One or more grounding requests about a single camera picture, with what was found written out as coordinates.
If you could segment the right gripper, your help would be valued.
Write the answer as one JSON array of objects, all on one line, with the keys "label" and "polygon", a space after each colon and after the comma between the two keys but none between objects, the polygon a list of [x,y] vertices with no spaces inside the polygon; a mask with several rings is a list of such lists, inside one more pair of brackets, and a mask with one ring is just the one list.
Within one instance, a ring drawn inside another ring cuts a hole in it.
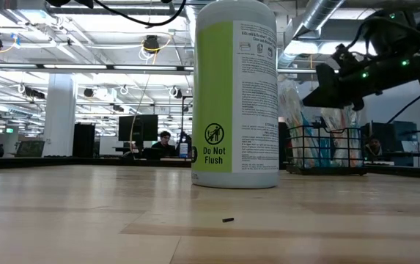
[{"label": "right gripper", "polygon": [[319,86],[303,100],[304,106],[343,109],[352,106],[354,111],[364,108],[364,99],[368,92],[367,81],[372,74],[368,68],[374,62],[374,56],[363,54],[362,60],[356,59],[358,53],[349,51],[344,44],[336,47],[332,58],[339,69],[334,70],[327,64],[316,66]]}]

